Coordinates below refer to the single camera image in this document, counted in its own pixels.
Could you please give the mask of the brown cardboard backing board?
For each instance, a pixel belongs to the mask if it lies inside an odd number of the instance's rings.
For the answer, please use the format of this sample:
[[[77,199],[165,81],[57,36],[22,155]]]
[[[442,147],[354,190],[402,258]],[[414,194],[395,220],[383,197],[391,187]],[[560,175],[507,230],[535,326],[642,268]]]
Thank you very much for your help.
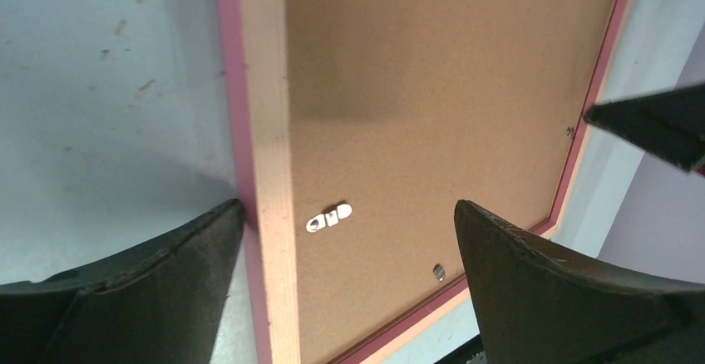
[[[549,217],[613,5],[287,0],[302,362],[462,275],[458,200],[523,229]],[[350,217],[306,231],[343,201]]]

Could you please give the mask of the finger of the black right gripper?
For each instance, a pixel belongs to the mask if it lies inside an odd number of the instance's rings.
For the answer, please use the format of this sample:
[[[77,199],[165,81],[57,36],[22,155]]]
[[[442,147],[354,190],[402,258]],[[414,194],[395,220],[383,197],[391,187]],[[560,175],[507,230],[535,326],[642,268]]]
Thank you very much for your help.
[[[583,119],[684,172],[704,172],[702,83],[595,104]]]

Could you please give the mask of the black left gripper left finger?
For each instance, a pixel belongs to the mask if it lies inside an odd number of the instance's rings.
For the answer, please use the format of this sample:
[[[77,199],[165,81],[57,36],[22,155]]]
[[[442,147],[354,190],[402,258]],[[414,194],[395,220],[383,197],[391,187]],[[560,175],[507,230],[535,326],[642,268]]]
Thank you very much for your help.
[[[243,235],[230,199],[104,259],[2,285],[2,362],[209,362]]]

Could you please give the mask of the silver metal hanger clip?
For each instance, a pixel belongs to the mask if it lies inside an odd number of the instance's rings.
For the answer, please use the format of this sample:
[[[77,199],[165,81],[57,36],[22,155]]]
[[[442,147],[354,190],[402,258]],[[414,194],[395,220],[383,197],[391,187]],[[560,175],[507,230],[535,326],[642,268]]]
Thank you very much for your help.
[[[343,201],[329,205],[322,213],[316,214],[305,224],[305,229],[309,233],[316,233],[322,229],[334,227],[341,220],[347,219],[353,213],[353,207]]]

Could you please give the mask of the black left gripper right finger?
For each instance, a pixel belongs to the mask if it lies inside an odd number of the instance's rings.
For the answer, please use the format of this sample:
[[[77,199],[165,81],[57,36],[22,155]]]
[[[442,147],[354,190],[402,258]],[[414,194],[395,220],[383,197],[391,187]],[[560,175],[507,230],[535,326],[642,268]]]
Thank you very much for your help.
[[[703,362],[702,284],[599,261],[469,200],[454,221],[489,362]]]

